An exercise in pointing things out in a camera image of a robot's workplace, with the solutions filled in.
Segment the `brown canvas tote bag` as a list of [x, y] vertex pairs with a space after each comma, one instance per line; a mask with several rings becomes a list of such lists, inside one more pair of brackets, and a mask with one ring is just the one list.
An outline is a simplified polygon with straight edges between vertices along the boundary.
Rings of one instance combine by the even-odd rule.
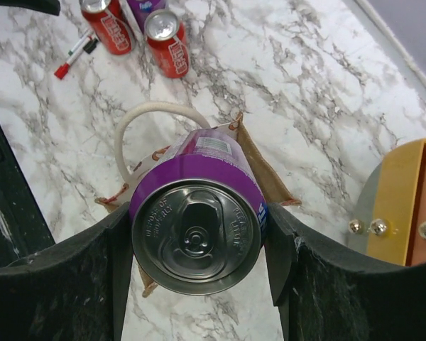
[[[124, 132], [133, 120], [151, 112], [186, 117], [198, 129], [129, 170]], [[211, 126], [191, 107], [146, 102], [121, 118], [114, 157], [122, 186], [96, 203], [109, 212], [129, 205], [144, 296], [157, 286], [192, 296], [235, 286], [254, 267], [263, 246], [268, 203], [299, 204], [262, 157], [241, 115]]]

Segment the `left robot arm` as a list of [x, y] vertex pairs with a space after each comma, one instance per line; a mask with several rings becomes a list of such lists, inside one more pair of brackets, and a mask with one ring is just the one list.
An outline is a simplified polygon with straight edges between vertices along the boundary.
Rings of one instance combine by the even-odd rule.
[[61, 5], [59, 0], [24, 0], [22, 1], [23, 8], [33, 11], [59, 16]]

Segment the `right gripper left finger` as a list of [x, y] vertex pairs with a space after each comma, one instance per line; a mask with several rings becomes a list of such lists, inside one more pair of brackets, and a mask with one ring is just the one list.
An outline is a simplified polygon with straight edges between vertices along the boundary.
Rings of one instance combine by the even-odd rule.
[[0, 268], [0, 340], [120, 340], [133, 250], [128, 205]]

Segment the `purple Fanta can front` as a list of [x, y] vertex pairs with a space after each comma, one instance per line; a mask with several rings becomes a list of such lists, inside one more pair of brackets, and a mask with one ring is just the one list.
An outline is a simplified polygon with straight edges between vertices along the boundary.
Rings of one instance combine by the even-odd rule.
[[244, 279], [258, 258], [267, 205], [240, 145], [218, 129], [176, 141], [130, 201], [132, 244], [162, 287], [201, 296]]

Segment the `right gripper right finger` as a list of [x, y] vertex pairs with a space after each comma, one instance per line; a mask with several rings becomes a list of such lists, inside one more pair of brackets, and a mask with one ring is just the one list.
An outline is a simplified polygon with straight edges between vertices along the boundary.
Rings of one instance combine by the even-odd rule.
[[360, 254], [268, 206], [265, 243], [285, 340], [426, 340], [426, 263]]

